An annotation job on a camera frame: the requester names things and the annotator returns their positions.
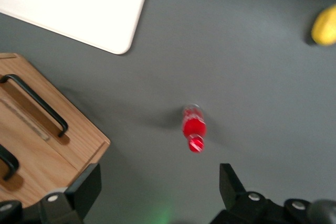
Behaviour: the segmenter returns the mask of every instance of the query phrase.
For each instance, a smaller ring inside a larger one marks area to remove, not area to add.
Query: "bottle cap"
[[[190,135],[188,138],[189,142],[189,149],[192,152],[200,153],[204,148],[203,138],[199,135],[193,134]]]

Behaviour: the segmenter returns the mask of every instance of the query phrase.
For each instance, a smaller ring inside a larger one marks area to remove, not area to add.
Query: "wooden panel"
[[[37,121],[50,135],[47,143],[62,157],[68,160],[78,171],[84,169],[93,157],[98,160],[110,141],[104,136],[74,105],[72,105],[50,82],[48,82],[28,61],[18,54],[0,54],[0,75],[14,73],[20,76],[36,93],[38,93],[68,123],[69,130],[65,137],[59,138],[60,126],[43,111],[20,88],[8,81],[0,84],[25,111],[33,121]]]
[[[39,126],[0,89],[0,143],[20,164],[17,173],[8,181],[0,178],[0,201],[18,199],[27,207],[49,191],[68,186],[77,176],[77,169],[36,131],[41,131]],[[3,162],[0,162],[0,170],[1,175],[7,170]]]

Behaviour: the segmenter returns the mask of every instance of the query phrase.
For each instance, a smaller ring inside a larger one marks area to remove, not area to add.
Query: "screw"
[[[256,193],[251,193],[248,195],[248,197],[253,201],[260,201],[260,196]]]
[[[58,199],[58,196],[57,195],[52,195],[47,199],[47,201],[54,202],[56,199]]]
[[[12,204],[6,204],[6,205],[0,207],[0,212],[4,212],[4,211],[8,210],[9,208],[12,208],[12,206],[13,206]]]
[[[302,202],[299,202],[299,201],[294,201],[292,203],[292,206],[295,207],[298,210],[305,210],[306,209],[306,206]]]

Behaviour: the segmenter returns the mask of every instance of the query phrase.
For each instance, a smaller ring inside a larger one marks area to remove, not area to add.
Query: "red bottle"
[[[188,105],[183,110],[182,132],[187,138],[192,152],[201,152],[204,148],[203,137],[206,124],[201,109],[196,104]]]

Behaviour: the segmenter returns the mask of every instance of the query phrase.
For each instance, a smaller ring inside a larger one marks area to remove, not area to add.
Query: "white tray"
[[[114,54],[131,46],[144,0],[0,0],[0,12]]]

